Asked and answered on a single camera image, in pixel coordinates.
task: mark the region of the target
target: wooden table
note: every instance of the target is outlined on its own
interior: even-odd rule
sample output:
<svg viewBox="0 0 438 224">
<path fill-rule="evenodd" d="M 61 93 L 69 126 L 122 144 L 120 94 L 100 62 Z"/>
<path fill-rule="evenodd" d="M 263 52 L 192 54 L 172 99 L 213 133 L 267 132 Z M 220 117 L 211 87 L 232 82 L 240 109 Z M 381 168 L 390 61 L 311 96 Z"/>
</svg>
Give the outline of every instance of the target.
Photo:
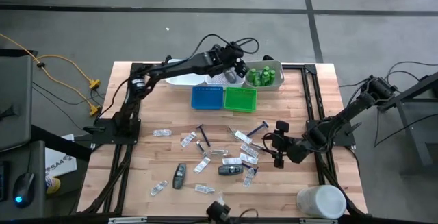
<svg viewBox="0 0 438 224">
<path fill-rule="evenodd" d="M 128 77 L 132 62 L 115 62 L 109 79 L 104 109 L 118 85 Z M 317 64 L 318 79 L 322 93 L 324 110 L 327 116 L 337 114 L 343 105 L 339 93 L 335 67 L 333 64 Z M 114 106 L 104 117 L 112 117 L 120 109 L 126 88 L 121 88 Z M 285 71 L 285 83 L 274 92 L 258 92 L 257 111 L 253 113 L 232 112 L 228 110 L 194 110 L 190 106 L 190 90 L 174 90 L 165 81 L 160 81 L 154 91 L 142 102 L 140 118 L 142 130 L 139 143 L 134 147 L 129 179 L 125 196 L 123 214 L 142 216 L 205 216 L 207 207 L 215 201 L 220 192 L 227 205 L 231 207 L 231 216 L 238 216 L 247 208 L 256 208 L 261 217 L 297 217 L 305 216 L 296 207 L 296 194 L 299 190 L 318 185 L 315 158 L 310 155 L 301 163 L 294 164 L 285 157 L 284 169 L 274 168 L 269 154 L 259 155 L 260 167 L 249 188 L 242 185 L 244 174 L 219 176 L 218 167 L 222 158 L 211 156 L 211 162 L 200 173 L 193 172 L 201 161 L 195 141 L 202 135 L 197 131 L 195 138 L 187 147 L 180 142 L 199 124 L 211 143 L 212 149 L 228 149 L 233 157 L 240 154 L 240 142 L 237 142 L 227 126 L 245 134 L 267 121 L 270 127 L 253 136 L 254 142 L 261 145 L 261 137 L 267 131 L 272 132 L 279 119 L 290 123 L 290 136 L 300 137 L 305 131 L 307 111 L 298 71 Z M 155 129 L 171 129 L 172 136 L 154 137 Z M 114 145 L 104 145 L 95 151 L 90 159 L 83 184 L 78 211 L 87 208 L 100 193 L 108 181 Z M 361 180 L 356 161 L 345 148 L 334 147 L 333 156 L 340 185 L 356 206 L 366 212 Z M 178 163 L 187 164 L 185 184 L 181 190 L 172 188 L 172 177 Z M 150 190 L 159 182 L 167 180 L 169 185 L 158 195 L 152 197 Z M 206 195 L 194 191 L 196 184 L 211 186 L 215 194 Z M 114 191 L 113 206 L 118 190 Z"/>
</svg>

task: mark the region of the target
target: computer mouse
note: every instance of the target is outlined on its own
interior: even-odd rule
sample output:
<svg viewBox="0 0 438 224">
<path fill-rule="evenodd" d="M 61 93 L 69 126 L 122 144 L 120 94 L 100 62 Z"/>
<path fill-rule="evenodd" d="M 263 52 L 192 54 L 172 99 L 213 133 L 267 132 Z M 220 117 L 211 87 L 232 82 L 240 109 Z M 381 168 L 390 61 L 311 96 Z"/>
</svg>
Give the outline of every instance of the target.
<svg viewBox="0 0 438 224">
<path fill-rule="evenodd" d="M 23 173 L 14 184 L 13 201 L 18 208 L 27 207 L 34 200 L 35 174 Z"/>
</svg>

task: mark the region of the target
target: yellow cable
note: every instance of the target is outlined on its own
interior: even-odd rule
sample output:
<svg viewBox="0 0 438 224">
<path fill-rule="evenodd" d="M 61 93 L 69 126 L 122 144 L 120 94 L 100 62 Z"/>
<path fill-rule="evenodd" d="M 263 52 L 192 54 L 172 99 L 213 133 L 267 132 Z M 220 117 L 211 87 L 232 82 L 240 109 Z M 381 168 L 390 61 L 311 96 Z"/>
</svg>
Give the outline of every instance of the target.
<svg viewBox="0 0 438 224">
<path fill-rule="evenodd" d="M 63 59 L 66 60 L 68 62 L 70 62 L 71 64 L 73 64 L 73 66 L 76 67 L 76 69 L 89 81 L 91 82 L 91 79 L 89 77 L 87 77 L 87 75 L 82 71 L 81 68 L 79 68 L 76 63 L 74 63 L 72 60 L 69 60 L 67 58 L 65 58 L 64 56 L 60 56 L 60 55 L 42 55 L 37 57 L 38 60 L 43 59 L 43 58 L 59 58 L 59 59 Z"/>
<path fill-rule="evenodd" d="M 35 57 L 32 53 L 30 53 L 26 48 L 24 48 L 21 44 L 17 43 L 16 41 L 12 40 L 11 38 L 8 38 L 7 36 L 3 35 L 2 33 L 0 33 L 0 36 L 2 36 L 3 38 L 9 40 L 10 42 L 14 43 L 18 47 L 20 47 L 22 50 L 24 50 L 27 54 L 29 54 L 33 58 L 33 61 L 36 61 L 37 63 L 40 63 L 40 60 L 37 57 Z M 90 108 L 92 110 L 92 113 L 94 113 L 93 110 L 96 110 L 97 108 L 94 105 L 92 105 L 90 103 L 90 101 L 82 93 L 80 93 L 76 88 L 73 88 L 72 86 L 69 86 L 68 84 L 66 84 L 64 82 L 61 82 L 60 80 L 57 80 L 54 77 L 50 76 L 50 74 L 47 72 L 45 67 L 41 67 L 41 69 L 46 73 L 46 75 L 47 75 L 47 77 L 49 79 L 51 79 L 51 80 L 53 80 L 53 81 L 55 81 L 55 82 L 65 86 L 67 88 L 70 88 L 71 90 L 74 90 L 77 94 L 79 94 L 79 96 L 81 96 L 88 103 L 88 105 L 90 106 Z"/>
</svg>

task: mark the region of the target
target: blue plastic tray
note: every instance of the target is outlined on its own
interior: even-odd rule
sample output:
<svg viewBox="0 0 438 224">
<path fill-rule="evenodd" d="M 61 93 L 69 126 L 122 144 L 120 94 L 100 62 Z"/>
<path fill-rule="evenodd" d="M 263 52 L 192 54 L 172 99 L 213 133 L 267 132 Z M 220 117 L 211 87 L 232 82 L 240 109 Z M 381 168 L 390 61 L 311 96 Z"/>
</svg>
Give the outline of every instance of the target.
<svg viewBox="0 0 438 224">
<path fill-rule="evenodd" d="M 194 86 L 192 88 L 192 108 L 198 110 L 219 110 L 223 105 L 223 87 Z"/>
</svg>

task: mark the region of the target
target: gray floor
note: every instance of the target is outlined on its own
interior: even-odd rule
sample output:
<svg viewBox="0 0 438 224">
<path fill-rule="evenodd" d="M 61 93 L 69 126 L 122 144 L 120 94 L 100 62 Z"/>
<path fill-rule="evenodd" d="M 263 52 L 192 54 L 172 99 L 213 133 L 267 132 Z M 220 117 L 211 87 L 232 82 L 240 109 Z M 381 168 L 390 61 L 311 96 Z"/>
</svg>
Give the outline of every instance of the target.
<svg viewBox="0 0 438 224">
<path fill-rule="evenodd" d="M 0 0 L 5 4 L 104 5 L 151 8 L 275 8 L 305 9 L 305 0 Z M 437 0 L 312 0 L 320 10 L 438 10 Z M 384 76 L 403 60 L 438 63 L 438 16 L 316 16 L 324 62 L 334 63 L 339 84 L 352 84 L 368 75 Z M 39 54 L 60 54 L 74 59 L 89 76 L 107 87 L 116 60 L 163 60 L 167 54 L 182 58 L 208 33 L 233 40 L 253 36 L 260 41 L 257 55 L 269 54 L 283 62 L 315 62 L 309 22 L 305 14 L 208 14 L 123 12 L 32 12 L 0 10 L 0 32 Z M 204 49 L 211 47 L 208 40 Z M 0 40 L 0 48 L 15 46 Z M 61 60 L 46 60 L 55 77 L 87 93 L 87 83 Z M 437 67 L 402 65 L 398 69 L 417 77 Z M 73 92 L 50 82 L 37 68 L 34 81 L 57 95 L 76 102 Z M 394 74 L 391 82 L 404 90 L 415 83 L 408 75 Z M 344 103 L 355 88 L 343 88 Z M 91 125 L 86 105 L 69 106 L 55 101 L 81 126 Z M 33 122 L 56 134 L 83 134 L 44 97 L 34 93 Z M 381 115 L 379 138 L 401 127 L 395 110 Z M 361 180 L 368 210 L 374 216 L 436 222 L 437 179 L 401 177 L 399 172 L 418 164 L 414 147 L 400 132 L 373 149 L 376 130 L 374 108 L 358 116 L 363 122 L 355 132 Z M 74 201 L 60 198 L 52 214 L 65 213 Z"/>
</svg>

